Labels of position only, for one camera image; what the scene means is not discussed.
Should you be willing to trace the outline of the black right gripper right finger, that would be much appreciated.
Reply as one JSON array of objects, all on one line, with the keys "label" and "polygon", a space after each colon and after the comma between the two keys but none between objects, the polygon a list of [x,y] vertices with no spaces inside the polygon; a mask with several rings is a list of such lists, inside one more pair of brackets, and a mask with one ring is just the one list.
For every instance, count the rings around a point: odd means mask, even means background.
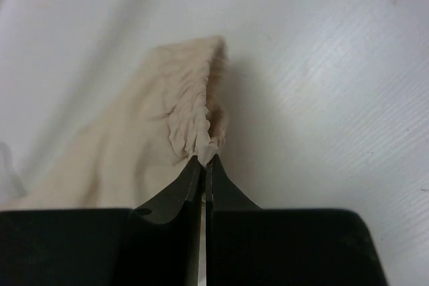
[{"label": "black right gripper right finger", "polygon": [[208,285],[386,285],[371,234],[342,209],[263,209],[206,168]]}]

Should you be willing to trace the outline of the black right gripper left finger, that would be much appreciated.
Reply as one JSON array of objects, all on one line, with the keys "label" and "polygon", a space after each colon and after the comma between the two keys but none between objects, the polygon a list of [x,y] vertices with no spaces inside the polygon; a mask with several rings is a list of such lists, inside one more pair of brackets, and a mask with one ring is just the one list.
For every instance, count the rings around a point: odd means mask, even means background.
[{"label": "black right gripper left finger", "polygon": [[204,170],[138,208],[1,213],[2,285],[196,285]]}]

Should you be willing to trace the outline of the beige trousers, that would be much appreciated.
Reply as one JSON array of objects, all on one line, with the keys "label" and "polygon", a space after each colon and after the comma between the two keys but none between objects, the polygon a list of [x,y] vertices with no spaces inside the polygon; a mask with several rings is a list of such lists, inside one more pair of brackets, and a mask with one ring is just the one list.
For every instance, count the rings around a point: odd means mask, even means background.
[{"label": "beige trousers", "polygon": [[226,65],[219,35],[154,48],[47,176],[1,209],[136,208],[191,158],[207,165],[225,145],[218,90]]}]

